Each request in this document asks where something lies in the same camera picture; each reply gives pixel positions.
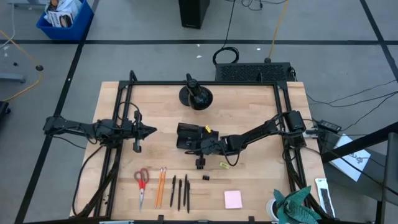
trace green plant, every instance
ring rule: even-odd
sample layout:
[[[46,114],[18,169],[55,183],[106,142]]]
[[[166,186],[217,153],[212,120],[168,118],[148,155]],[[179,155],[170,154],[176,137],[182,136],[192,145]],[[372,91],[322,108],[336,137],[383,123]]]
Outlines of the green plant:
[[[317,220],[321,219],[321,216],[310,208],[302,206],[310,192],[311,186],[308,186],[284,197],[280,191],[274,190],[279,224],[318,223]]]

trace wooden tabletop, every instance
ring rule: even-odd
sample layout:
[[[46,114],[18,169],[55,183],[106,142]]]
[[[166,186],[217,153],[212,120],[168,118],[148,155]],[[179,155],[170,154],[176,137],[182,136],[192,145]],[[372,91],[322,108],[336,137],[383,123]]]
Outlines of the wooden tabletop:
[[[271,220],[267,216],[266,203],[273,198],[274,189],[284,195],[289,193],[289,181],[285,161],[282,159],[280,136],[269,136],[242,151],[237,166],[229,170],[219,166],[225,162],[223,156],[205,156],[204,170],[196,170],[197,156],[184,154],[177,149],[177,124],[190,123],[208,125],[220,132],[220,136],[242,134],[271,119],[277,114],[274,91],[271,86],[207,86],[214,100],[203,111],[194,111],[182,105],[178,92],[182,86],[176,85],[136,85],[132,89],[132,102],[140,109],[145,125],[157,131],[141,141],[142,153],[132,150],[132,140],[125,141],[119,167],[118,181],[114,198],[112,219],[156,220],[165,215],[166,220],[248,220],[254,216],[256,221]],[[311,118],[301,82],[288,83],[289,96],[293,110],[299,110],[303,118]],[[111,118],[118,91],[118,82],[102,83],[93,121]],[[283,94],[280,91],[283,109]],[[134,109],[129,110],[130,119]],[[307,128],[311,121],[305,121]],[[316,140],[307,140],[307,146],[318,150]],[[85,159],[98,146],[89,144]],[[91,199],[100,181],[105,150],[102,149],[86,165],[80,181],[76,198],[76,209],[81,211]],[[302,149],[302,161],[307,185],[312,185],[312,195],[318,200],[315,178],[325,177],[320,156],[308,149]],[[134,172],[146,167],[150,180],[146,185],[142,212],[139,212],[139,186],[134,180]],[[167,167],[165,191],[161,209],[155,209],[156,190],[161,167]],[[191,182],[190,213],[185,207],[177,210],[178,180],[188,174]],[[173,207],[170,208],[172,178],[177,176]],[[202,180],[209,175],[210,181]],[[227,210],[224,208],[224,191],[240,190],[243,208]],[[101,214],[104,214],[107,194],[102,201]]]

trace orange cable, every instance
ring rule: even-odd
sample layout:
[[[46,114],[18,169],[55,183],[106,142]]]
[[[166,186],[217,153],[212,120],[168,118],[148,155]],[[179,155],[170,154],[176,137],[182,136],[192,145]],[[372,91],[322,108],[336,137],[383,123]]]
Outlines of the orange cable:
[[[2,30],[0,30],[0,33],[1,33],[3,36],[5,36],[5,38],[7,38],[11,43],[13,43],[13,44],[17,47],[18,50],[20,50],[22,53],[24,53],[24,54],[29,58],[29,60],[33,63],[33,65],[40,65],[40,63],[39,63],[38,60],[36,60],[36,59],[34,59],[32,56],[30,56],[24,49],[22,49],[18,44],[16,44],[16,43],[15,43],[7,34],[5,34]],[[15,97],[17,97],[17,96],[19,96],[19,95],[25,93],[26,91],[30,90],[31,88],[33,88],[33,87],[35,87],[37,84],[39,84],[39,83],[42,81],[42,78],[43,78],[43,72],[42,72],[42,71],[39,71],[39,79],[37,79],[37,81],[36,81],[35,83],[31,84],[31,85],[28,86],[26,89],[24,89],[24,90],[18,92],[18,93],[15,94],[14,96],[9,97],[9,98],[7,98],[7,99],[5,99],[5,100],[3,100],[3,101],[10,101],[10,100],[14,99]]]
[[[275,44],[275,39],[276,39],[276,33],[278,33],[279,25],[280,25],[280,23],[282,22],[282,19],[283,19],[284,16],[285,16],[285,12],[286,12],[287,5],[288,5],[288,4],[289,4],[289,0],[286,0],[285,6],[284,6],[284,10],[282,11],[282,14],[280,15],[280,17],[279,17],[279,19],[278,19],[278,23],[276,24],[276,28],[275,28],[275,32],[274,32],[274,38],[273,38],[273,40],[272,40],[271,50],[269,51],[268,58],[271,58],[271,54],[272,54],[272,51],[273,51],[273,49],[274,49],[274,44]]]

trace black pen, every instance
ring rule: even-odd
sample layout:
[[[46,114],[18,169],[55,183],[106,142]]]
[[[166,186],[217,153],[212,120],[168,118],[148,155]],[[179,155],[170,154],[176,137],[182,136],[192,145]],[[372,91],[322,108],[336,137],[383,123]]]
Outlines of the black pen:
[[[187,183],[188,183],[188,175],[185,174],[185,182],[184,182],[184,206],[185,202],[187,201]]]
[[[178,210],[180,210],[181,205],[181,187],[182,187],[182,180],[178,182]]]
[[[173,205],[173,198],[174,198],[174,187],[175,187],[175,175],[173,177],[173,188],[172,188],[172,197],[170,198],[170,208]]]
[[[189,213],[189,190],[191,189],[191,183],[189,181],[187,183],[187,187],[188,187],[188,190],[187,190],[187,212]]]

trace red scissors handle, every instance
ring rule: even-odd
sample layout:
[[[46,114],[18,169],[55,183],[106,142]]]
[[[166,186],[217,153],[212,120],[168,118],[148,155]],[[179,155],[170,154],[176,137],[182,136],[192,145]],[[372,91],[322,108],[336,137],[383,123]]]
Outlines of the red scissors handle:
[[[134,173],[134,178],[138,182],[139,188],[145,190],[145,185],[149,181],[149,173],[146,168]]]

